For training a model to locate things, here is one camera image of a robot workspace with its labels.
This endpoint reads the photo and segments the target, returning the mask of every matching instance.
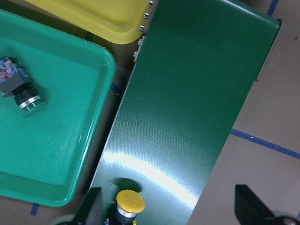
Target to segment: blue tape line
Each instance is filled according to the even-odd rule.
[[[279,145],[273,144],[271,142],[265,141],[265,140],[263,140],[261,138],[254,137],[252,135],[246,134],[246,133],[244,133],[242,131],[239,131],[239,130],[236,130],[236,129],[232,129],[231,132],[230,132],[230,134],[238,136],[238,137],[241,137],[243,139],[246,139],[248,141],[254,142],[256,144],[260,144],[260,145],[262,145],[264,147],[267,147],[269,149],[273,149],[275,151],[279,151],[279,152],[281,152],[283,154],[286,154],[286,155],[289,155],[291,157],[300,159],[300,153],[297,153],[295,151],[286,149],[284,147],[281,147]]]
[[[269,9],[267,11],[267,15],[269,16],[272,16],[275,9],[276,9],[276,6],[277,6],[277,3],[278,3],[279,0],[273,0],[269,6]]]
[[[39,204],[33,203],[30,211],[30,215],[36,216],[38,213]]]

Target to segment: metal bolt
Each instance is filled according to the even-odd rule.
[[[296,225],[297,224],[295,220],[290,219],[290,218],[284,218],[283,223],[285,225]]]
[[[148,17],[149,17],[149,13],[144,13],[144,18],[148,19]]]
[[[145,28],[144,25],[140,25],[139,30],[140,30],[141,32],[143,32],[143,31],[144,31],[144,28]]]
[[[152,7],[153,6],[153,1],[148,1],[148,6]]]

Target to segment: metal ring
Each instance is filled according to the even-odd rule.
[[[125,216],[127,218],[133,218],[137,215],[136,213],[125,212],[119,205],[117,205],[117,210],[122,216]]]
[[[25,108],[26,106],[30,105],[31,103],[34,103],[35,101],[40,100],[40,99],[41,99],[41,97],[40,97],[39,95],[36,95],[36,96],[34,96],[34,97],[31,97],[31,98],[27,99],[25,102],[21,103],[21,104],[19,105],[19,107],[20,107],[21,109],[23,109],[23,108]]]

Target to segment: yellow button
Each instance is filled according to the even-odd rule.
[[[145,209],[143,197],[132,190],[122,190],[117,194],[117,203],[122,210],[129,213],[139,213]]]

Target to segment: yellow bin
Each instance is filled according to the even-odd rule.
[[[26,0],[115,44],[137,40],[150,13],[148,0]]]

